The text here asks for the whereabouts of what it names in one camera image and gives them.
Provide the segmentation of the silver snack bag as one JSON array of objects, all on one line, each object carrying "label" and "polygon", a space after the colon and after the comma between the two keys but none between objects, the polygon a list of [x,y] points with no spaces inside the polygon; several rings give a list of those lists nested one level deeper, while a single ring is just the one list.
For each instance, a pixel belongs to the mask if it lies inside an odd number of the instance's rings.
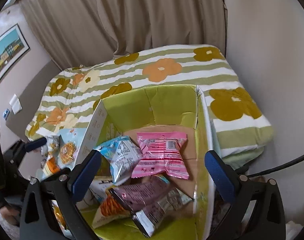
[{"label": "silver snack bag", "polygon": [[48,156],[55,154],[60,147],[60,136],[52,135],[46,137],[46,143],[41,147],[41,155]]}]

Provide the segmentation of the orange white chips bag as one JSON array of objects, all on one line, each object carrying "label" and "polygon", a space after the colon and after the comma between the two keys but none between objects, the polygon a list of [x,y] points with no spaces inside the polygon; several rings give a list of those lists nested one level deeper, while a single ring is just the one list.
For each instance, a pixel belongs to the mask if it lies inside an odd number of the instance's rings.
[{"label": "orange white chips bag", "polygon": [[97,229],[114,220],[130,217],[130,212],[125,210],[111,195],[100,204],[97,209],[92,227]]}]

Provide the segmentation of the light blue snack bag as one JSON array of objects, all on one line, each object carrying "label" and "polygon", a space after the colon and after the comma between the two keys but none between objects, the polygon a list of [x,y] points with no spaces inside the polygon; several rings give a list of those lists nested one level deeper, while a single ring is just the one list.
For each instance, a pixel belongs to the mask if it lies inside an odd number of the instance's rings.
[{"label": "light blue snack bag", "polygon": [[127,135],[113,138],[94,148],[109,162],[113,184],[119,186],[131,178],[142,154]]}]

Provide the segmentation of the purple brown snack bag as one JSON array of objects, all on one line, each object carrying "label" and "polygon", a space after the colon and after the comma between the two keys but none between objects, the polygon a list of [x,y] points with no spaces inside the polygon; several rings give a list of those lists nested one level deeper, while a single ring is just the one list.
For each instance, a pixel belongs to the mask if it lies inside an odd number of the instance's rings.
[{"label": "purple brown snack bag", "polygon": [[114,187],[109,192],[130,211],[133,222],[145,237],[151,237],[164,218],[193,201],[161,174],[142,183]]}]

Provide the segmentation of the pink snack packet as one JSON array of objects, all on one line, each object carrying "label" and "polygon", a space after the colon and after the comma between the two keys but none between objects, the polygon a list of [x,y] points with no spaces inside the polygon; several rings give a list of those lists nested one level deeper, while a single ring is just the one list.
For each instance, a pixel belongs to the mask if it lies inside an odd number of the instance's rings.
[{"label": "pink snack packet", "polygon": [[141,157],[133,168],[132,178],[153,176],[159,173],[174,178],[189,178],[181,155],[181,148],[187,142],[183,132],[139,132],[137,142]]}]

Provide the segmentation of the round waffle cookie packet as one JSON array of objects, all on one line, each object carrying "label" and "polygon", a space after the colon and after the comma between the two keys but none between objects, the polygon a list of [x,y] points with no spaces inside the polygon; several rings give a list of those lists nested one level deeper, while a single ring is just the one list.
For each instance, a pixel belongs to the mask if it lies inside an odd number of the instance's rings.
[{"label": "round waffle cookie packet", "polygon": [[76,145],[74,142],[67,142],[60,148],[58,163],[60,166],[69,165],[74,161]]}]

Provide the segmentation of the light blue daisy tablecloth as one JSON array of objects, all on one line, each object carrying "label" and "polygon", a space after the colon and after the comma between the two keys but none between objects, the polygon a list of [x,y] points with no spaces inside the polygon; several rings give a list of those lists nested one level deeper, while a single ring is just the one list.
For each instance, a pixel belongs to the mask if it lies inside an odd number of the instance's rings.
[{"label": "light blue daisy tablecloth", "polygon": [[58,132],[58,135],[61,136],[61,146],[68,142],[72,142],[76,146],[76,150],[73,153],[74,159],[76,159],[78,155],[85,132],[86,128],[63,128]]}]

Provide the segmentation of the floral striped green blanket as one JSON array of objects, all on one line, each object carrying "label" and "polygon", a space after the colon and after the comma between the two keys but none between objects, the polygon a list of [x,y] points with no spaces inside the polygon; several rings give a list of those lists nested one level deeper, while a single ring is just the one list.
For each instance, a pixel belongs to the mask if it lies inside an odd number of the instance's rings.
[{"label": "floral striped green blanket", "polygon": [[25,135],[35,140],[62,128],[85,128],[101,99],[173,84],[201,88],[220,155],[233,168],[257,158],[272,140],[270,122],[220,50],[208,44],[164,46],[91,67],[68,68],[46,82]]}]

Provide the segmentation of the black clothes rack pole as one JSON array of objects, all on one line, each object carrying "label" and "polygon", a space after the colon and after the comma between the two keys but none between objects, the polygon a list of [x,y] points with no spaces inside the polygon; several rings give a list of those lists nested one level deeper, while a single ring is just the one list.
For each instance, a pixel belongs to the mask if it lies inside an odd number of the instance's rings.
[{"label": "black clothes rack pole", "polygon": [[261,172],[257,172],[257,173],[254,173],[254,174],[249,174],[247,177],[248,178],[254,178],[254,177],[259,177],[259,176],[265,176],[265,175],[268,175],[268,174],[271,174],[271,173],[274,173],[274,172],[278,172],[278,171],[281,171],[281,170],[284,170],[286,168],[289,168],[291,166],[294,166],[300,162],[304,161],[304,154],[285,163],[285,164],[282,164],[282,165],[279,165],[277,167],[274,167],[274,168],[270,168],[270,169],[267,169],[267,170],[264,170],[264,171],[261,171]]}]

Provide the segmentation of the framed houses picture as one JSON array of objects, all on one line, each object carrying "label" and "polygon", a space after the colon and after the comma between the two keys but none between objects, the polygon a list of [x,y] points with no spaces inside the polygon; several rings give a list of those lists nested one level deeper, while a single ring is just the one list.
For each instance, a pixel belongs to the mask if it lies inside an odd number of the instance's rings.
[{"label": "framed houses picture", "polygon": [[0,36],[0,81],[29,49],[18,24],[10,27]]}]

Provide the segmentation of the green cardboard box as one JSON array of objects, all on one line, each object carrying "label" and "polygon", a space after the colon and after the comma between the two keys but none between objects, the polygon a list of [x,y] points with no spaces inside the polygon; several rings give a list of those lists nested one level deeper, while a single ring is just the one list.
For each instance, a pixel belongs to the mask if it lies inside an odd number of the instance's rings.
[{"label": "green cardboard box", "polygon": [[174,179],[195,198],[188,207],[191,218],[179,218],[156,239],[206,239],[209,236],[215,185],[205,167],[205,154],[213,148],[211,122],[204,94],[195,85],[157,85],[111,95],[99,103],[77,144],[74,165],[82,163],[100,143],[137,131],[184,131],[188,134],[182,154],[189,179]]}]

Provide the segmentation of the beige curtain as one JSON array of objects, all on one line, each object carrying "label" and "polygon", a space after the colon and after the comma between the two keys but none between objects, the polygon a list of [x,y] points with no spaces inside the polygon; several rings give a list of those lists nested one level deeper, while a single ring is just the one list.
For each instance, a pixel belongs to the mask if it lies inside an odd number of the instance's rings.
[{"label": "beige curtain", "polygon": [[18,0],[62,69],[171,44],[226,48],[224,0]]}]

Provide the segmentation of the blue wall socket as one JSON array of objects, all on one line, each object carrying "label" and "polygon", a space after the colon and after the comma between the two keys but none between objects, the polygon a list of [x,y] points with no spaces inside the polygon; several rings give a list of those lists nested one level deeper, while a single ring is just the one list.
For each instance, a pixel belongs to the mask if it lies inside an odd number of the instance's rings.
[{"label": "blue wall socket", "polygon": [[10,114],[10,110],[9,110],[9,109],[6,109],[6,110],[4,110],[2,116],[3,116],[3,118],[4,118],[5,120],[7,120],[9,114]]}]

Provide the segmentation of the white wall switch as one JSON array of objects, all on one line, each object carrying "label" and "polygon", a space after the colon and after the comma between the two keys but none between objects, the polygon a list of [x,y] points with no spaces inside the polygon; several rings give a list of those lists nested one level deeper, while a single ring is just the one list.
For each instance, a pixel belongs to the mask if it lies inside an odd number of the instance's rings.
[{"label": "white wall switch", "polygon": [[14,94],[9,101],[13,114],[19,113],[23,108],[21,106],[20,100],[16,94]]}]

